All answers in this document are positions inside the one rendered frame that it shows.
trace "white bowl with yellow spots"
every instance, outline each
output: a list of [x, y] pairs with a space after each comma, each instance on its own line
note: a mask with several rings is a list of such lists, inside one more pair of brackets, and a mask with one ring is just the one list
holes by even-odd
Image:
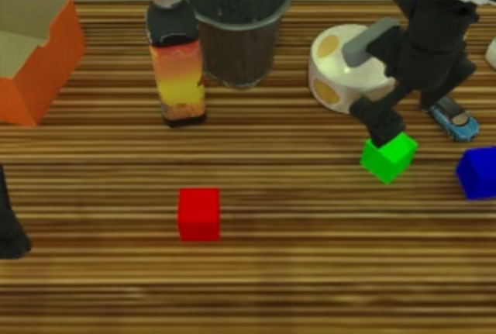
[[384, 75], [385, 66], [371, 58], [359, 67], [348, 67], [341, 49], [367, 27], [356, 24], [334, 26], [313, 42], [308, 62], [308, 85], [320, 104], [335, 112], [350, 113], [362, 95], [378, 100], [392, 91], [394, 79]]

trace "wood plank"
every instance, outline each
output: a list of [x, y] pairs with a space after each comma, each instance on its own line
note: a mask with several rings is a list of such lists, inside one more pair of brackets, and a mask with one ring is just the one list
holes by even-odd
[[[208, 121], [169, 130], [146, 48], [145, 2], [80, 2], [88, 50], [35, 129], [0, 126], [12, 203], [33, 239], [0, 263], [0, 332], [493, 334], [496, 201], [453, 170], [496, 142], [496, 10], [468, 36], [477, 73], [455, 91], [481, 123], [450, 142], [398, 110], [419, 143], [390, 186], [360, 168], [367, 134], [317, 104], [308, 49], [329, 26], [400, 17], [386, 2], [297, 2], [274, 69], [248, 92], [208, 81]], [[181, 244], [181, 186], [218, 186], [222, 241]]]

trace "cardboard box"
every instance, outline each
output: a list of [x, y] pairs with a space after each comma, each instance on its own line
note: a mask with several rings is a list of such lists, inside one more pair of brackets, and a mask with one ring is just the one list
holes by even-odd
[[0, 0], [0, 121], [37, 125], [84, 50], [72, 0]]

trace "yellow spot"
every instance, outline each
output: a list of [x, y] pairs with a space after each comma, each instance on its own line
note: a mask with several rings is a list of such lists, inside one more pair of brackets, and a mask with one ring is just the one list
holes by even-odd
[[323, 57], [329, 56], [331, 53], [336, 51], [339, 46], [339, 39], [337, 36], [327, 36], [319, 44], [317, 49], [317, 56], [322, 59]]
[[329, 105], [336, 104], [340, 100], [339, 95], [328, 84], [318, 79], [313, 81], [313, 88], [319, 98]]

